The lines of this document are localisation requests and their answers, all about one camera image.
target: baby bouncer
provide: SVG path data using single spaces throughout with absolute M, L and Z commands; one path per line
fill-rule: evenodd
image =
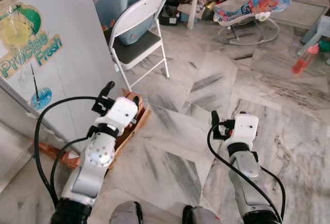
M 274 12 L 285 10 L 291 4 L 291 0 L 227 0 L 214 7 L 213 20 L 218 22 L 223 28 L 218 35 L 223 36 L 226 29 L 232 29 L 236 41 L 222 39 L 221 42 L 235 45 L 254 45 L 274 40 L 279 33 L 279 26 L 269 16 Z M 268 38 L 258 24 L 259 22 L 269 21 L 275 28 L 274 35 Z M 240 42 L 235 26 L 244 25 L 253 21 L 262 35 L 262 39 L 255 42 Z

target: white refrigerator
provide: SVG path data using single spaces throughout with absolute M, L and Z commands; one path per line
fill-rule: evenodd
M 10 108 L 0 109 L 1 120 L 13 129 L 32 138 L 35 117 L 47 106 L 97 96 L 109 81 L 116 83 L 110 96 L 120 96 L 122 85 L 93 0 L 0 0 L 0 92 L 23 109 L 20 118 Z M 46 114 L 42 132 L 55 133 L 55 147 L 86 136 L 97 117 L 93 104 L 78 100 L 55 107 Z

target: cable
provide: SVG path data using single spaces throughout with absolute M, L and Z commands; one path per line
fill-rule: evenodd
M 281 180 L 274 175 L 272 172 L 270 172 L 269 170 L 265 169 L 264 167 L 261 166 L 261 169 L 265 172 L 268 173 L 270 176 L 272 176 L 279 184 L 281 192 L 282 192 L 282 208 L 280 210 L 280 216 L 282 218 L 282 220 L 284 219 L 284 212 L 285 212 L 285 202 L 286 202 L 286 194 L 285 194 L 285 189 L 284 189 L 284 185 L 281 182 Z
M 81 99 L 91 99 L 91 100 L 95 100 L 97 101 L 98 98 L 97 97 L 72 97 L 72 98 L 67 98 L 67 99 L 63 99 L 60 100 L 54 104 L 51 104 L 50 106 L 48 106 L 39 116 L 37 124 L 36 124 L 36 130 L 35 130 L 35 139 L 34 139 L 34 145 L 35 145 L 35 157 L 36 157 L 36 165 L 37 165 L 37 170 L 38 173 L 41 177 L 42 182 L 44 183 L 44 185 L 46 186 L 46 189 L 48 190 L 53 204 L 56 207 L 57 203 L 58 203 L 58 198 L 56 196 L 56 193 L 52 190 L 46 176 L 45 173 L 43 172 L 42 166 L 41 166 L 41 162 L 40 162 L 40 156 L 39 156 L 39 130 L 40 130 L 40 125 L 42 122 L 42 118 L 44 117 L 44 115 L 47 113 L 47 111 L 49 111 L 51 108 L 55 107 L 56 105 L 59 105 L 61 103 L 65 103 L 68 101 L 72 101 L 72 100 L 81 100 Z
M 278 219 L 278 221 L 280 221 L 283 224 L 281 215 L 278 213 L 275 204 L 272 202 L 272 200 L 254 183 L 252 182 L 247 176 L 245 176 L 242 172 L 240 172 L 238 169 L 236 169 L 234 166 L 232 166 L 230 163 L 228 163 L 225 159 L 223 159 L 220 155 L 218 155 L 216 153 L 216 151 L 213 149 L 213 147 L 211 146 L 211 134 L 213 132 L 213 130 L 215 128 L 217 128 L 218 126 L 222 125 L 222 122 L 217 123 L 216 125 L 212 126 L 212 128 L 210 129 L 210 131 L 207 134 L 207 145 L 209 150 L 211 151 L 211 153 L 218 159 L 220 160 L 222 163 L 224 163 L 227 167 L 229 167 L 231 170 L 233 170 L 235 173 L 237 173 L 239 176 L 241 176 L 244 180 L 246 180 L 253 188 L 256 189 L 256 191 L 258 191 L 269 203 L 270 207 L 272 209 L 274 209 L 275 215 Z
M 56 191 L 55 191 L 55 184 L 54 184 L 54 175 L 55 175 L 56 166 L 57 166 L 57 164 L 58 164 L 58 162 L 59 162 L 59 160 L 60 160 L 62 154 L 65 152 L 65 150 L 66 150 L 69 146 L 73 145 L 74 143 L 77 143 L 77 142 L 80 142 L 80 141 L 83 141 L 83 140 L 87 140 L 87 139 L 88 139 L 88 137 L 84 137 L 84 138 L 80 138 L 80 139 L 76 139 L 76 140 L 74 140 L 74 141 L 71 141 L 71 142 L 67 143 L 67 144 L 66 144 L 66 145 L 65 145 L 65 146 L 59 151 L 59 153 L 57 154 L 56 159 L 55 159 L 55 161 L 54 161 L 54 163 L 53 163 L 53 166 L 52 166 L 51 179 L 50 179 L 51 188 L 52 188 L 52 191 L 55 192 L 55 194 L 56 194 Z

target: red bottle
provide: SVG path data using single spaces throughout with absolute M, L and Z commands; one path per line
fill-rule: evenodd
M 306 50 L 306 52 L 300 56 L 297 62 L 294 64 L 292 67 L 292 72 L 296 74 L 301 73 L 309 64 L 314 61 L 316 55 L 319 52 L 319 49 L 320 48 L 318 44 L 309 47 L 308 50 Z

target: folding chair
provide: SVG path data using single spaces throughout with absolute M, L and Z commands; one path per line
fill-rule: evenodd
M 166 0 L 140 0 L 134 3 L 119 16 L 112 29 L 106 30 L 104 32 L 106 40 L 109 44 L 111 56 L 117 64 L 120 73 L 124 78 L 125 84 L 130 92 L 132 86 L 134 86 L 162 62 L 165 64 L 166 77 L 169 77 L 169 70 L 167 67 L 166 56 L 158 21 L 158 15 L 163 8 L 165 1 Z M 139 38 L 138 41 L 131 45 L 124 45 L 119 40 L 118 36 L 136 27 L 149 17 L 153 17 L 151 26 L 149 30 L 147 30 L 145 34 Z M 154 23 L 156 23 L 158 34 L 150 31 Z M 123 69 L 131 69 L 158 47 L 161 47 L 163 59 L 149 71 L 147 71 L 137 81 L 130 85 Z

